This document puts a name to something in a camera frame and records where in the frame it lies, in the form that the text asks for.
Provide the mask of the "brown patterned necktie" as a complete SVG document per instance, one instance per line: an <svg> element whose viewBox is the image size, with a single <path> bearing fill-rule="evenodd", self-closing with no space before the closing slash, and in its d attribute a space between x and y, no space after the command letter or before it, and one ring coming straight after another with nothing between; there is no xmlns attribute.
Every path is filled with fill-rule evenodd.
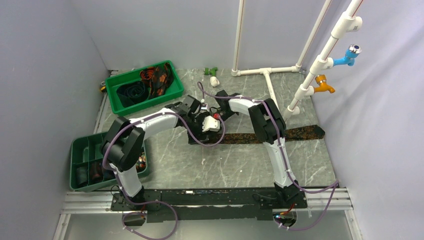
<svg viewBox="0 0 424 240"><path fill-rule="evenodd" d="M286 129L285 141L309 141L323 139L326 132L318 125L307 125L291 129ZM254 133L226 133L223 140L219 141L222 134L220 132L212 132L209 135L204 135L202 138L196 138L205 145L212 145L216 142L219 144L261 144L262 142Z"/></svg>

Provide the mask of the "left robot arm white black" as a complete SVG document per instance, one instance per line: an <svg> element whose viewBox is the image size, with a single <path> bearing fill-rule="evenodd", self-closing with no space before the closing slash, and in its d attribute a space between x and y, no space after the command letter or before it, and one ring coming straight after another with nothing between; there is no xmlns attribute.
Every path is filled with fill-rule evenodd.
<svg viewBox="0 0 424 240"><path fill-rule="evenodd" d="M222 119L202 110L201 101L191 95L144 117L118 117L109 128L101 147L102 167L115 176L129 209L137 210L144 203L145 190L136 170L144 141L178 127L186 129L190 142L200 145L224 128Z"/></svg>

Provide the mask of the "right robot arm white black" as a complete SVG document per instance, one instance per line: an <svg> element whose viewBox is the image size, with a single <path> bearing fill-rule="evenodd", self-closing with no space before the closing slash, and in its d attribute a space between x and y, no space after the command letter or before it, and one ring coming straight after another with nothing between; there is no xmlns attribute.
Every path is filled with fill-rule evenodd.
<svg viewBox="0 0 424 240"><path fill-rule="evenodd" d="M229 96L224 90L213 96L225 114L240 113L250 117L256 138L264 144L273 169L276 203L287 208L293 202L304 200L290 167L286 151L286 123L272 99L256 100L243 95Z"/></svg>

